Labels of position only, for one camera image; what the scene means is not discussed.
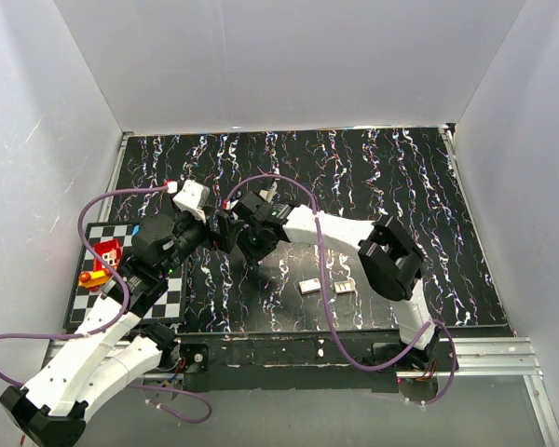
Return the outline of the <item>white staple box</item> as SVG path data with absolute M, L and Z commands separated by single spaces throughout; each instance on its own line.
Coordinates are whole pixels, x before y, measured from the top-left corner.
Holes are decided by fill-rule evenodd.
M 307 279 L 298 283 L 299 291 L 303 295 L 308 295 L 321 290 L 320 280 L 318 278 Z

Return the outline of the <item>staple box tray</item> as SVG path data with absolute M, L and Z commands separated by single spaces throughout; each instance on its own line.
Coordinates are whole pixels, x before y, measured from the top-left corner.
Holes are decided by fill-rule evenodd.
M 334 283 L 334 293 L 336 295 L 353 293 L 356 291 L 355 282 L 352 280 L 337 281 Z

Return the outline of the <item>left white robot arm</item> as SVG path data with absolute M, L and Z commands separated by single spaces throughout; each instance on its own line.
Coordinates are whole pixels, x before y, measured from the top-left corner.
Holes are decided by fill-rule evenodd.
M 9 386 L 0 402 L 38 446 L 73 446 L 90 418 L 124 387 L 154 369 L 180 371 L 201 349 L 181 346 L 174 330 L 156 322 L 130 344 L 116 344 L 167 291 L 169 277 L 198 247 L 231 251 L 242 221 L 221 211 L 218 229 L 189 211 L 144 217 L 113 278 L 106 282 L 75 333 L 36 376 Z

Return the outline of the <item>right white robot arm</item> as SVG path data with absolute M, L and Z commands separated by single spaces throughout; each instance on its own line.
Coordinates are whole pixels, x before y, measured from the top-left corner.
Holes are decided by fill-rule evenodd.
M 424 370 L 437 358 L 439 330 L 424 296 L 424 255 L 393 217 L 358 221 L 315 212 L 307 205 L 268 202 L 246 193 L 232 211 L 247 224 L 238 246 L 252 264 L 278 245 L 304 243 L 356 257 L 370 288 L 390 302 L 397 319 L 404 362 Z

